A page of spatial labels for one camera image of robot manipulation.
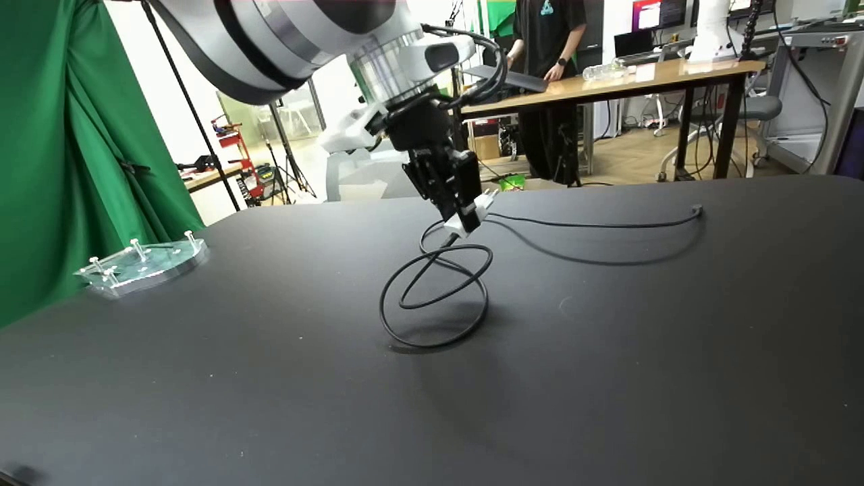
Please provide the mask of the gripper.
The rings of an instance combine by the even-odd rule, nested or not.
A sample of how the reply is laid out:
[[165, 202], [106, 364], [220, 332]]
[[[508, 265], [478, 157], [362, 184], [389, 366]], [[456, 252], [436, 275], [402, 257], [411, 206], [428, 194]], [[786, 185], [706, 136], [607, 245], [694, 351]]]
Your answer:
[[385, 114], [385, 134], [406, 157], [402, 170], [442, 219], [466, 212], [482, 192], [475, 152], [454, 144], [451, 101], [442, 93], [420, 93], [387, 107]]

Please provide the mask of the white charger with black cable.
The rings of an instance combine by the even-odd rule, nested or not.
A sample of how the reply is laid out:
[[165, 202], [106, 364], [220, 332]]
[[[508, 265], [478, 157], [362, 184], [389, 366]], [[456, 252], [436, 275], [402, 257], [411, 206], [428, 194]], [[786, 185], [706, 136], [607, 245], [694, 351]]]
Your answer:
[[[393, 340], [399, 344], [408, 346], [409, 348], [416, 348], [416, 350], [436, 350], [436, 348], [444, 348], [457, 344], [457, 342], [468, 338], [480, 326], [482, 326], [482, 324], [484, 324], [490, 308], [490, 296], [487, 286], [482, 281], [482, 277], [488, 271], [491, 264], [493, 264], [493, 249], [475, 243], [457, 246], [456, 241], [467, 239], [469, 235], [472, 234], [473, 231], [477, 230], [479, 225], [481, 225], [482, 222], [490, 216], [499, 219], [507, 219], [507, 221], [546, 225], [547, 227], [586, 228], [586, 230], [587, 228], [590, 228], [590, 230], [658, 230], [658, 228], [676, 227], [677, 225], [688, 224], [704, 215], [704, 207], [701, 205], [694, 205], [689, 209], [688, 215], [683, 218], [654, 223], [571, 223], [546, 221], [545, 219], [508, 216], [503, 215], [503, 213], [495, 213], [491, 211], [491, 207], [499, 193], [499, 190], [493, 192], [486, 190], [476, 197], [467, 209], [458, 209], [450, 217], [443, 218], [441, 221], [430, 224], [426, 230], [423, 231], [418, 243], [421, 252], [420, 255], [401, 265], [401, 267], [399, 267], [398, 270], [386, 280], [385, 286], [383, 286], [379, 296], [377, 311], [379, 311], [379, 319], [383, 328]], [[484, 252], [485, 260], [483, 265], [481, 265], [481, 267], [476, 271], [470, 271], [469, 268], [464, 267], [464, 265], [444, 257], [447, 253], [463, 250]], [[391, 323], [389, 323], [385, 313], [385, 303], [392, 284], [408, 268], [413, 267], [413, 265], [418, 264], [421, 261], [424, 262], [423, 267], [414, 274], [414, 277], [410, 280], [410, 283], [407, 284], [404, 292], [402, 292], [402, 295], [399, 298], [398, 306], [399, 308], [402, 308], [402, 310], [417, 310], [418, 308], [426, 308], [438, 304], [438, 302], [444, 301], [450, 298], [450, 296], [457, 295], [472, 284], [478, 286], [482, 298], [482, 307], [479, 314], [471, 323], [467, 324], [465, 329], [448, 339], [435, 342], [434, 344], [419, 344], [418, 342], [410, 341], [404, 336], [398, 335], [398, 333], [392, 328]], [[429, 268], [433, 265], [450, 269], [454, 271], [454, 273], [466, 276], [466, 279], [453, 289], [448, 290], [435, 298], [410, 304], [406, 301], [408, 293], [413, 290], [420, 278], [424, 276], [424, 274], [426, 274]]]

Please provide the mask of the cardboard box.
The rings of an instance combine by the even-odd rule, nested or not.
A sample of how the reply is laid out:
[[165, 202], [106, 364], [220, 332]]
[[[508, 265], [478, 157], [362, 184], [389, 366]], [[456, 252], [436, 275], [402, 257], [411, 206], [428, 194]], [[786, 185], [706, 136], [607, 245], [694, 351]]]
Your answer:
[[468, 141], [469, 149], [475, 152], [478, 160], [487, 162], [501, 157], [499, 135], [472, 136]]

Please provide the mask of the dark laptop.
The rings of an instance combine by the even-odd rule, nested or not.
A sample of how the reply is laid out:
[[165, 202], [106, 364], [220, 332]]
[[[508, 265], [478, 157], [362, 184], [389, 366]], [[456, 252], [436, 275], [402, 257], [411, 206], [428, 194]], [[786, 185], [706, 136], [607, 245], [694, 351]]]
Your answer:
[[[463, 69], [462, 73], [478, 77], [479, 79], [490, 80], [496, 74], [496, 68], [490, 65], [475, 65], [474, 67]], [[530, 75], [507, 72], [505, 84], [506, 86], [518, 87], [531, 93], [543, 93], [546, 92], [549, 82]]]

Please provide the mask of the black tripod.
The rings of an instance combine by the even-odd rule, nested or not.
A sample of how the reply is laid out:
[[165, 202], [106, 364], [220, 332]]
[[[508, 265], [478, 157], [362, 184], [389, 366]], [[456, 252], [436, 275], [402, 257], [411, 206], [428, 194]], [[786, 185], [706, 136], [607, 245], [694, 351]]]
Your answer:
[[306, 178], [303, 171], [296, 162], [292, 148], [290, 147], [289, 138], [284, 130], [283, 120], [279, 113], [278, 102], [268, 104], [269, 113], [271, 114], [271, 123], [274, 126], [277, 140], [281, 142], [281, 147], [284, 152], [284, 162], [279, 164], [274, 162], [279, 172], [279, 178], [283, 185], [284, 196], [283, 200], [286, 204], [300, 202], [300, 200], [317, 200], [317, 194], [312, 188], [311, 183]]

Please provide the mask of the person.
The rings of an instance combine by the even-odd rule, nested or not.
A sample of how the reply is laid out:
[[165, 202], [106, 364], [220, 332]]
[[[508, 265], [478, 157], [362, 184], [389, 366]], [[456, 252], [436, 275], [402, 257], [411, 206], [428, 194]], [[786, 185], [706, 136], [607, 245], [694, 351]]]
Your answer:
[[[521, 59], [524, 74], [549, 83], [574, 77], [574, 56], [586, 27], [584, 0], [516, 0], [508, 65]], [[521, 111], [518, 130], [532, 176], [580, 185], [576, 107]]]

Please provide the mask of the clear plastic bottle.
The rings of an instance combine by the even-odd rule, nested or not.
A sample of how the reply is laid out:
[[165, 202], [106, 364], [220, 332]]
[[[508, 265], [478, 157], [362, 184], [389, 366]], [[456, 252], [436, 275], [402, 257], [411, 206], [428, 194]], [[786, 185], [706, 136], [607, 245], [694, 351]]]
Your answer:
[[629, 67], [622, 59], [615, 58], [610, 63], [586, 67], [581, 77], [587, 82], [593, 82], [622, 79], [627, 74], [629, 74]]

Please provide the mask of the wooden table with black legs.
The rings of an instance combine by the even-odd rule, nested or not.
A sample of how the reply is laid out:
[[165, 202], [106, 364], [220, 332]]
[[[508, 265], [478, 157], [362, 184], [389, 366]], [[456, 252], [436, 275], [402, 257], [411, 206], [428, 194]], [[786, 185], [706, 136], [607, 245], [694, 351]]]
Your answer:
[[533, 111], [548, 107], [585, 105], [599, 101], [625, 99], [646, 93], [684, 91], [682, 102], [682, 128], [678, 138], [676, 168], [682, 168], [687, 152], [689, 123], [697, 87], [726, 85], [722, 131], [716, 142], [715, 169], [713, 178], [725, 179], [732, 160], [732, 148], [736, 136], [738, 110], [746, 91], [749, 74], [759, 73], [765, 68], [764, 61], [727, 59], [711, 63], [688, 63], [685, 59], [670, 59], [651, 65], [639, 65], [632, 73], [611, 80], [586, 81], [573, 77], [550, 83], [545, 92], [519, 95], [499, 101], [463, 108], [456, 119], [465, 122], [472, 119], [493, 119], [518, 111]]

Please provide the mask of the monitor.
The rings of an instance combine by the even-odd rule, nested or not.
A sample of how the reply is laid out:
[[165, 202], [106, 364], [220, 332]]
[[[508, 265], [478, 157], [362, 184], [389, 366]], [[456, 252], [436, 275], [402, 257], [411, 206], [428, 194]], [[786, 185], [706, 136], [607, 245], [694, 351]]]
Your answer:
[[630, 30], [667, 30], [682, 26], [687, 8], [688, 0], [633, 0]]

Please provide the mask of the stand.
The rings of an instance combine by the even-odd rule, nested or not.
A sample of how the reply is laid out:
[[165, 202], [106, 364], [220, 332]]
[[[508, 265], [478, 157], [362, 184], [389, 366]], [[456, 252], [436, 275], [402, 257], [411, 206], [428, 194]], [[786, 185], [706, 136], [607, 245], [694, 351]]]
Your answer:
[[170, 66], [170, 69], [173, 73], [173, 76], [175, 77], [177, 85], [179, 86], [179, 89], [181, 90], [183, 98], [185, 99], [186, 104], [188, 105], [188, 108], [189, 108], [191, 115], [192, 115], [192, 119], [194, 120], [194, 122], [196, 123], [196, 125], [198, 127], [198, 132], [200, 132], [201, 138], [204, 140], [204, 144], [206, 145], [207, 150], [208, 150], [209, 159], [213, 163], [213, 165], [216, 169], [216, 172], [218, 173], [219, 181], [222, 182], [222, 184], [224, 185], [226, 194], [228, 194], [228, 197], [231, 200], [232, 205], [234, 206], [235, 212], [240, 212], [240, 210], [241, 210], [240, 203], [238, 203], [237, 197], [235, 197], [234, 191], [232, 190], [232, 188], [228, 182], [228, 177], [225, 174], [224, 167], [222, 166], [222, 163], [220, 162], [219, 157], [216, 154], [216, 151], [214, 151], [212, 142], [210, 141], [210, 139], [207, 136], [207, 133], [206, 133], [205, 127], [203, 126], [203, 123], [201, 123], [201, 120], [198, 117], [197, 110], [194, 106], [194, 103], [192, 102], [192, 99], [191, 99], [191, 96], [188, 92], [188, 89], [186, 89], [186, 85], [184, 84], [184, 80], [182, 80], [182, 75], [181, 75], [181, 73], [180, 73], [180, 71], [179, 71], [179, 69], [175, 63], [175, 59], [171, 55], [170, 49], [167, 46], [166, 40], [163, 36], [163, 33], [161, 33], [158, 21], [157, 21], [157, 19], [155, 19], [155, 13], [152, 9], [152, 2], [151, 2], [151, 0], [140, 0], [140, 4], [142, 7], [142, 11], [144, 12], [146, 18], [148, 19], [148, 22], [151, 25], [152, 30], [155, 33], [155, 36], [157, 37], [158, 43], [160, 44], [160, 47], [161, 47], [161, 50], [163, 50], [164, 56], [167, 60], [167, 63]]

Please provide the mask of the white robot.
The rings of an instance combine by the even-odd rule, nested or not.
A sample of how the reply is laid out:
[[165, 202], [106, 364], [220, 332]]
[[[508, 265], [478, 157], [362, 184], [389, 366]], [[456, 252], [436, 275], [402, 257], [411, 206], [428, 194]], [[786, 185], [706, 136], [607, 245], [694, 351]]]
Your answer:
[[729, 28], [728, 16], [732, 0], [693, 0], [698, 4], [695, 12], [695, 37], [686, 49], [689, 64], [706, 64], [743, 55], [744, 37]]

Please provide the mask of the office chair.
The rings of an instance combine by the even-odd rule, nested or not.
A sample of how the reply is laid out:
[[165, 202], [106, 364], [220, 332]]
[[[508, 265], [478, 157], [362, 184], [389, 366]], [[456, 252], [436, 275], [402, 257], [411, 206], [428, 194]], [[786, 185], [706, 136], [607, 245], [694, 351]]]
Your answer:
[[[765, 136], [759, 135], [759, 133], [750, 128], [747, 123], [751, 121], [756, 121], [762, 124], [770, 122], [780, 116], [782, 107], [783, 104], [781, 100], [775, 96], [760, 95], [746, 97], [742, 100], [740, 113], [738, 114], [738, 125], [744, 130], [745, 141], [753, 142], [757, 149], [753, 152], [752, 157], [750, 157], [746, 162], [747, 178], [752, 178], [754, 176], [754, 169], [768, 158], [767, 150], [768, 146], [771, 144]], [[704, 121], [705, 113], [706, 111], [698, 115], [697, 120], [695, 121], [682, 124], [682, 128], [691, 129], [685, 142], [686, 146], [700, 141], [704, 136], [706, 136], [710, 141], [719, 140], [720, 132], [722, 130], [721, 117], [716, 117], [713, 121], [716, 125], [716, 129], [704, 128], [701, 122]]]

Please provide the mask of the clear acrylic plate with bolts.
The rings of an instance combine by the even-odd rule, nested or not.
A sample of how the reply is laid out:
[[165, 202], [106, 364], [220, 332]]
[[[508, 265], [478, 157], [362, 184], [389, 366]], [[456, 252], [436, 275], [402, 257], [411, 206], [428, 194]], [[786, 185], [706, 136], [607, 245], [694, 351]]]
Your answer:
[[142, 245], [137, 239], [121, 251], [99, 258], [73, 273], [90, 292], [110, 300], [148, 290], [189, 273], [209, 258], [206, 241], [186, 231], [185, 238]]

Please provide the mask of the green curtain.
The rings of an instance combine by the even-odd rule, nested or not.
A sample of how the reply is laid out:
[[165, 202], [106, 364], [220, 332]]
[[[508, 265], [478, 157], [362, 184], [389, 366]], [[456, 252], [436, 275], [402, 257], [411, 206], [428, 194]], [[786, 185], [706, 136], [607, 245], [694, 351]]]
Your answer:
[[101, 0], [0, 0], [0, 329], [198, 214]]

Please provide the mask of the grey metal desk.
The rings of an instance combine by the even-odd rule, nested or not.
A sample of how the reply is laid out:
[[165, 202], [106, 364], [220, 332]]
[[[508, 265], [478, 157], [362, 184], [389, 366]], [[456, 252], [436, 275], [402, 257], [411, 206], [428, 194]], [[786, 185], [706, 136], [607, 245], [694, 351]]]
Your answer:
[[864, 24], [778, 34], [767, 88], [783, 108], [764, 124], [767, 155], [799, 174], [864, 181]]

